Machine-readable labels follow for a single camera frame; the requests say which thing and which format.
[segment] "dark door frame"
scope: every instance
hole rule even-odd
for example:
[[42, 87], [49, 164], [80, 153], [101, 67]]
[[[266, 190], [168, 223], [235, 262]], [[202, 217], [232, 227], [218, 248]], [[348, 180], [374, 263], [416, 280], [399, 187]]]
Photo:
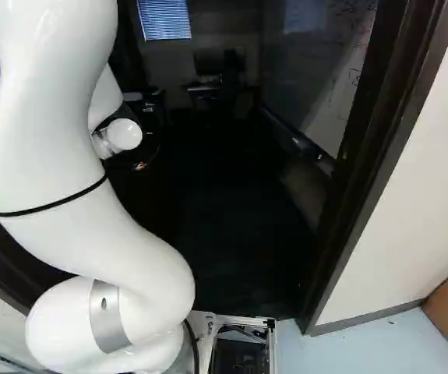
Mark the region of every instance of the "dark door frame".
[[448, 0], [380, 0], [297, 318], [319, 318], [390, 179], [448, 45]]

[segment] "dark floor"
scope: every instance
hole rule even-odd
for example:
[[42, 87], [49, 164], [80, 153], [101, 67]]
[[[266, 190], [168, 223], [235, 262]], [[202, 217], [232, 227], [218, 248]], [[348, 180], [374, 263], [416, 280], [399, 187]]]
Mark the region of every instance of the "dark floor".
[[109, 168], [118, 197], [196, 278], [195, 308], [285, 318], [312, 234], [278, 177], [284, 155], [258, 118], [175, 117], [141, 172]]

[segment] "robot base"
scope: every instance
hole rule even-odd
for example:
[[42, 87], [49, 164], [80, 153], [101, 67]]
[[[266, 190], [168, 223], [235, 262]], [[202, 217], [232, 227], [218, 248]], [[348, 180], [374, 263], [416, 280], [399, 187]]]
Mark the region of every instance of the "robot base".
[[[192, 311], [187, 320], [198, 347], [199, 374], [218, 374], [226, 372], [226, 367], [245, 369], [245, 366], [264, 374], [277, 373], [273, 319]], [[189, 334], [186, 335], [181, 353], [166, 371], [168, 374], [195, 372], [192, 342]]]

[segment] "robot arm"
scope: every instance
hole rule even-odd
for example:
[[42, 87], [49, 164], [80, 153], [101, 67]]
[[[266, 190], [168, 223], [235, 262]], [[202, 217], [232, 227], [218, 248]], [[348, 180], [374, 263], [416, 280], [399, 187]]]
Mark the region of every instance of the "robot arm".
[[90, 140], [122, 102], [106, 66], [116, 12], [115, 0], [0, 0], [0, 222], [78, 275], [26, 321], [30, 351], [57, 372], [163, 372], [194, 300], [188, 264], [127, 214]]

